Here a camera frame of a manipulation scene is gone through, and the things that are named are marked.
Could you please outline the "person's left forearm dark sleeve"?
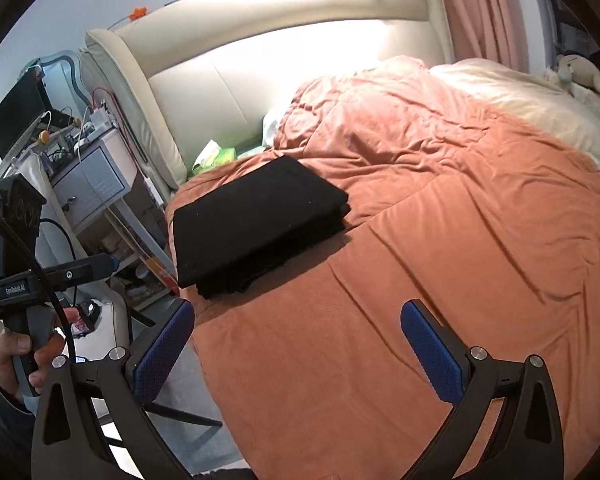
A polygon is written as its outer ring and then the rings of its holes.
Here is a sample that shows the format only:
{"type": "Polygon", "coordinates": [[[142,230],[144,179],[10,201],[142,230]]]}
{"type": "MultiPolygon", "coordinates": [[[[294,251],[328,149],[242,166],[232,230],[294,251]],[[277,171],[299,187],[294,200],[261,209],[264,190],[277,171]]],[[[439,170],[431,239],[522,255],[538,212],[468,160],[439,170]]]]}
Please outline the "person's left forearm dark sleeve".
{"type": "Polygon", "coordinates": [[[0,479],[31,478],[35,416],[0,386],[0,479]]]}

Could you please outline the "person's left hand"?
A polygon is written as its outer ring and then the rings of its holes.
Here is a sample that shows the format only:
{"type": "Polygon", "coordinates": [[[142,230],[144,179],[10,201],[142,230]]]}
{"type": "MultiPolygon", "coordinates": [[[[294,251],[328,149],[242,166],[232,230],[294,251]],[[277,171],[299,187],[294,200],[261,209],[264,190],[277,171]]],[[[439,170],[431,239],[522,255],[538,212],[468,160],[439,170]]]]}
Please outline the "person's left hand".
{"type": "MultiPolygon", "coordinates": [[[[0,335],[0,387],[18,401],[23,398],[22,391],[17,380],[14,357],[26,356],[32,348],[29,335],[4,330],[0,335]]],[[[34,352],[34,359],[38,369],[29,376],[30,385],[40,392],[46,381],[48,370],[52,367],[55,356],[59,356],[65,348],[65,339],[58,333],[54,333],[44,347],[34,352]]]]}

